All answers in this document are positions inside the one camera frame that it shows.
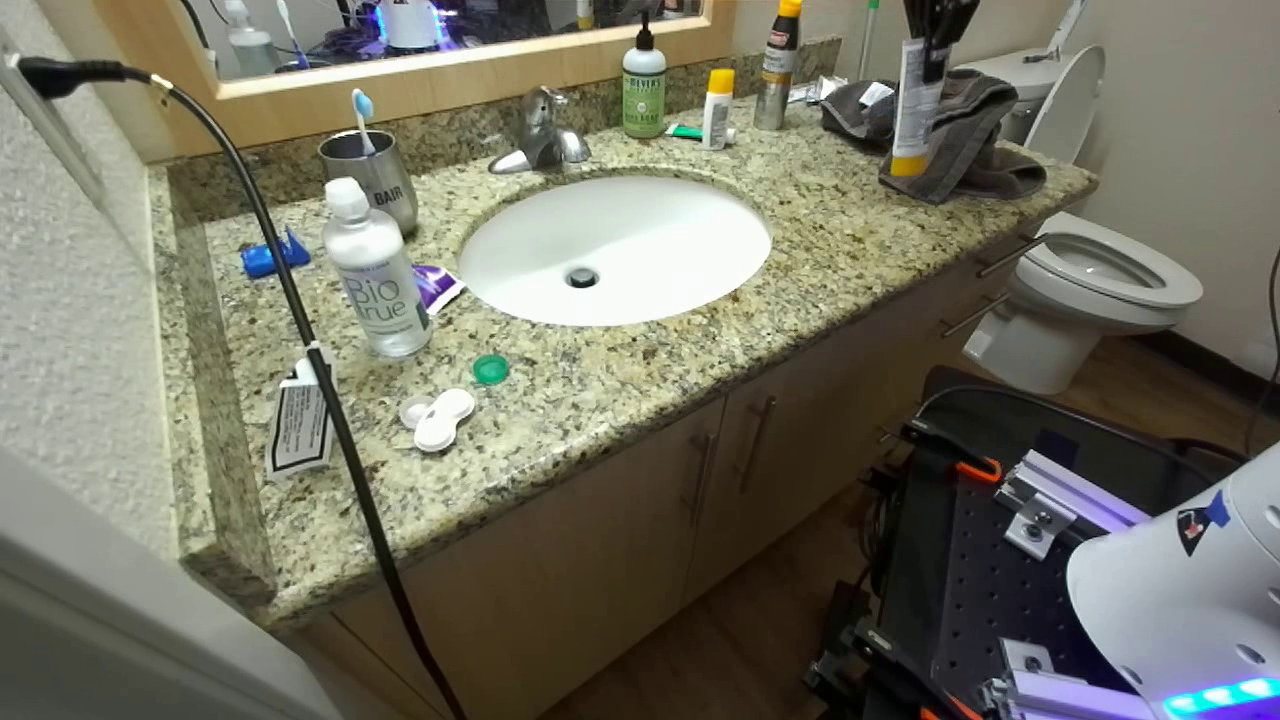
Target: bathroom sink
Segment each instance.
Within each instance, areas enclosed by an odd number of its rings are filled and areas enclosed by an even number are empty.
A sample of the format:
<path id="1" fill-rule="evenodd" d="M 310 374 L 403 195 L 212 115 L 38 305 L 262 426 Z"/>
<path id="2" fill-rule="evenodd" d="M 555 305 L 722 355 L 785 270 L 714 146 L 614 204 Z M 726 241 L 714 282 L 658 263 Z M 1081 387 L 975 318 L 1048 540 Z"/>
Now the bathroom sink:
<path id="1" fill-rule="evenodd" d="M 763 220 L 673 178 L 597 178 L 488 216 L 461 251 L 466 290 L 536 326 L 645 326 L 711 305 L 768 261 Z"/>

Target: faucet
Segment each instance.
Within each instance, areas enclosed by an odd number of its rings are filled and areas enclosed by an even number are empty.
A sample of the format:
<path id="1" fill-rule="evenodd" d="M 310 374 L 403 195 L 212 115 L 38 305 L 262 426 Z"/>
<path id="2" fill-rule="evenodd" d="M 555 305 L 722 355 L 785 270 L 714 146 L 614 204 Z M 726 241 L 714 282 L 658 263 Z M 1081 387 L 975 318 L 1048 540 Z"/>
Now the faucet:
<path id="1" fill-rule="evenodd" d="M 569 105 L 563 93 L 553 93 L 549 84 L 540 84 L 527 97 L 520 147 L 493 161 L 488 171 L 493 178 L 553 171 L 563 166 L 590 161 L 590 146 L 580 132 L 555 125 L 555 108 L 563 108 L 563 105 Z"/>

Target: lotion bottle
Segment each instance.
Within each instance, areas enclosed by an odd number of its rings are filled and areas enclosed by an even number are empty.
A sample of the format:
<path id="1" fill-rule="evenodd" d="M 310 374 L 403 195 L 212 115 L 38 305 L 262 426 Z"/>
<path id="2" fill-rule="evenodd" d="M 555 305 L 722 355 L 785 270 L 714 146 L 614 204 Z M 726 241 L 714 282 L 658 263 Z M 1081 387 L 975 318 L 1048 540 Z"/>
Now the lotion bottle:
<path id="1" fill-rule="evenodd" d="M 240 76 L 273 76 L 274 72 L 273 35 L 250 27 L 245 0 L 222 0 L 222 14 L 232 24 L 229 43 L 232 43 Z"/>
<path id="2" fill-rule="evenodd" d="M 653 43 L 649 9 L 638 9 L 636 47 L 622 56 L 622 132 L 636 141 L 664 136 L 666 125 L 666 56 Z"/>
<path id="3" fill-rule="evenodd" d="M 704 101 L 704 147 L 726 146 L 726 101 L 730 101 L 736 72 L 711 68 L 707 101 Z"/>

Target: wire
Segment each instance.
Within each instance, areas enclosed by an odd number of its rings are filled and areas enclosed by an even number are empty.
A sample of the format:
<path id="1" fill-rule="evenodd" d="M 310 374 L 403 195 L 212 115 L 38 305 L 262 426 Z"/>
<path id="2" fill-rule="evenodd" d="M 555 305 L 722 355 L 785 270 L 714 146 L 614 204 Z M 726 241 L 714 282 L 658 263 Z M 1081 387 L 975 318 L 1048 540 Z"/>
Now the wire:
<path id="1" fill-rule="evenodd" d="M 417 613 L 411 613 L 411 602 L 403 593 L 403 579 L 400 579 L 400 570 L 397 570 L 397 551 L 387 546 L 387 534 L 385 534 L 385 521 L 375 514 L 375 502 L 370 502 L 370 487 L 368 487 L 368 476 L 363 476 L 363 461 L 358 461 L 358 450 L 356 450 L 356 438 L 353 438 L 353 426 L 349 426 L 349 411 L 335 397 L 335 383 L 333 383 L 333 367 L 319 352 L 319 342 L 315 342 L 315 327 L 308 321 L 308 307 L 294 291 L 294 282 L 290 282 L 290 270 L 285 261 L 285 243 L 279 243 L 279 231 L 273 226 L 273 211 L 266 211 L 266 202 L 262 194 L 255 190 L 236 141 L 221 129 L 221 121 L 197 101 L 189 97 L 185 88 L 176 88 L 172 82 L 154 76 L 154 72 L 138 72 L 138 68 L 126 68 L 126 66 L 116 66 L 116 60 L 79 60 L 79 66 L 60 66 L 60 60 L 42 60 L 42 56 L 20 56 L 16 66 L 26 84 L 42 97 L 42 101 L 57 101 L 57 97 L 69 97 L 76 93 L 82 82 L 136 82 L 136 84 L 152 84 L 161 88 L 162 97 L 172 97 L 176 105 L 185 105 L 200 125 L 204 132 L 221 146 L 221 153 L 229 155 L 245 195 L 246 195 L 246 210 L 255 216 L 255 229 L 262 231 L 266 248 L 273 248 L 273 261 L 274 261 L 274 282 L 279 282 L 279 291 L 285 291 L 285 305 L 289 305 L 289 318 L 290 318 L 290 327 L 300 336 L 300 345 L 308 349 L 308 364 L 315 374 L 315 383 L 319 383 L 319 397 L 325 397 L 325 409 L 333 415 L 333 438 L 335 446 L 343 450 L 343 464 L 349 464 L 349 476 L 353 476 L 353 487 L 356 487 L 356 504 L 358 504 L 358 518 L 363 518 L 363 529 L 368 529 L 368 540 L 370 540 L 370 555 L 375 555 L 375 570 L 390 593 L 390 605 L 397 605 L 397 617 L 407 634 L 407 643 L 411 653 L 419 655 L 419 663 L 428 670 L 430 684 L 439 690 L 448 711 L 457 720 L 465 720 L 466 711 L 461 708 L 439 662 L 430 655 L 430 643 L 423 641 L 423 630 L 417 623 Z"/>
<path id="2" fill-rule="evenodd" d="M 250 180 L 245 155 L 236 153 L 232 136 L 212 121 L 212 112 L 204 112 L 204 105 L 197 105 L 185 88 L 169 84 L 162 76 L 146 76 L 146 72 L 126 72 L 126 76 L 130 82 L 146 82 L 152 88 L 162 88 L 172 101 L 178 101 L 214 136 L 214 146 L 232 161 L 232 171 L 236 171 L 240 190 L 246 194 L 246 210 L 250 210 L 250 216 L 255 216 L 255 226 L 261 226 L 261 231 L 262 231 L 262 241 L 273 248 L 274 276 L 279 276 L 279 290 L 285 290 L 285 302 L 289 302 L 289 318 L 290 318 L 290 326 L 294 326 L 294 332 L 300 332 L 300 342 L 308 349 L 308 364 L 310 364 L 310 374 L 319 381 L 319 397 L 325 397 L 325 409 L 333 415 L 335 446 L 343 450 L 358 518 L 368 523 L 370 555 L 375 555 L 375 566 L 385 571 L 385 586 L 387 586 L 387 593 L 397 602 L 400 623 L 403 623 L 403 634 L 411 641 L 411 653 L 419 655 L 419 663 L 428 670 L 430 684 L 439 690 L 448 711 L 457 720 L 465 720 L 466 711 L 461 708 L 439 662 L 430 655 L 430 643 L 423 641 L 423 630 L 417 623 L 411 602 L 407 602 L 400 570 L 397 570 L 397 551 L 387 546 L 385 521 L 375 514 L 375 502 L 370 502 L 370 487 L 368 487 L 368 476 L 363 476 L 363 461 L 358 461 L 349 411 L 343 411 L 343 403 L 335 397 L 333 367 L 328 367 L 328 362 L 325 362 L 325 352 L 315 345 L 315 327 L 310 327 L 308 307 L 303 307 L 303 302 L 294 291 L 294 282 L 289 271 L 285 243 L 279 243 L 279 231 L 273 226 L 262 194 L 255 190 L 255 180 Z"/>
<path id="3" fill-rule="evenodd" d="M 1248 411 L 1248 426 L 1245 426 L 1245 457 L 1253 457 L 1254 426 L 1259 426 L 1259 415 L 1269 411 L 1269 401 L 1270 401 L 1270 392 L 1276 392 L 1276 383 L 1280 383 L 1280 291 L 1276 291 L 1276 282 L 1280 282 L 1280 248 L 1276 248 L 1276 257 L 1270 257 L 1270 271 L 1269 271 L 1269 321 L 1270 321 L 1270 352 L 1276 352 L 1276 362 L 1270 362 L 1270 378 L 1269 378 L 1264 392 L 1254 397 L 1254 403 L 1253 403 L 1253 411 Z"/>
<path id="4" fill-rule="evenodd" d="M 197 27 L 197 35 L 200 35 L 200 47 L 208 47 L 208 35 L 204 35 L 204 24 L 200 24 L 193 0 L 185 0 L 185 9 L 189 9 L 189 21 L 193 21 L 193 27 Z"/>

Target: toothbrush holder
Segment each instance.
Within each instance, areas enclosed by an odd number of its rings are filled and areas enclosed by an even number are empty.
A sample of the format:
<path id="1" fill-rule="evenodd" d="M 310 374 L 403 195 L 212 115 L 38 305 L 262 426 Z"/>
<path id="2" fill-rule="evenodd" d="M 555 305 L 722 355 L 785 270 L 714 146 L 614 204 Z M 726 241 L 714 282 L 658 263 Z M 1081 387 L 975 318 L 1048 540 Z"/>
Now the toothbrush holder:
<path id="1" fill-rule="evenodd" d="M 407 241 L 417 231 L 417 194 L 411 194 L 411 180 L 403 171 L 397 136 L 368 129 L 368 141 L 370 141 L 370 155 L 363 155 L 358 132 L 333 132 L 319 146 L 325 180 L 356 178 L 356 185 L 363 190 L 368 204 L 375 204 L 380 211 L 397 216 L 397 226 L 400 226 L 400 231 Z"/>

